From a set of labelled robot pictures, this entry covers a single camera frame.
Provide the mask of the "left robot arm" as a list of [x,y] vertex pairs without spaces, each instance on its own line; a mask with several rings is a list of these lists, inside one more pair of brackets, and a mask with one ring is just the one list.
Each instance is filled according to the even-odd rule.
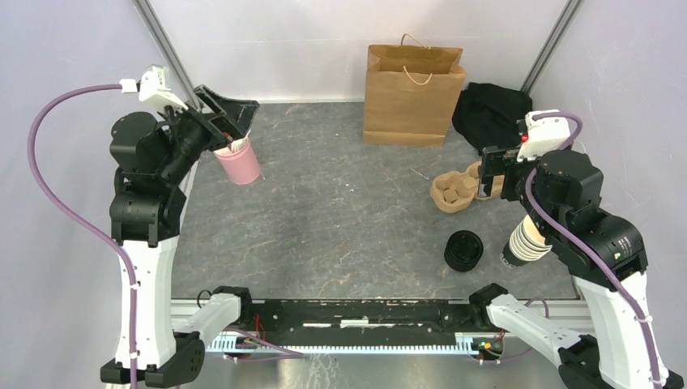
[[254,321],[250,291],[220,286],[181,325],[171,319],[173,257],[186,194],[181,184],[204,152],[247,136],[259,104],[223,97],[205,86],[198,110],[165,86],[126,81],[152,112],[119,119],[109,146],[117,162],[109,208],[111,237],[122,257],[122,337],[115,358],[100,371],[105,383],[173,388],[193,382],[207,346],[229,325]]

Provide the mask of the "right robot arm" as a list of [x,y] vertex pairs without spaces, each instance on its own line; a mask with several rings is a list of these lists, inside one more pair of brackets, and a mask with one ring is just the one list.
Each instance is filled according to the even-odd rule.
[[685,380],[660,360],[646,301],[648,259],[642,235],[629,221],[600,206],[604,176],[590,158],[570,148],[533,158],[487,147],[480,191],[501,175],[501,197],[519,202],[537,237],[510,242],[510,256],[525,261],[548,246],[582,291],[591,334],[561,327],[498,284],[469,298],[469,323],[501,328],[545,356],[568,388],[682,388]]

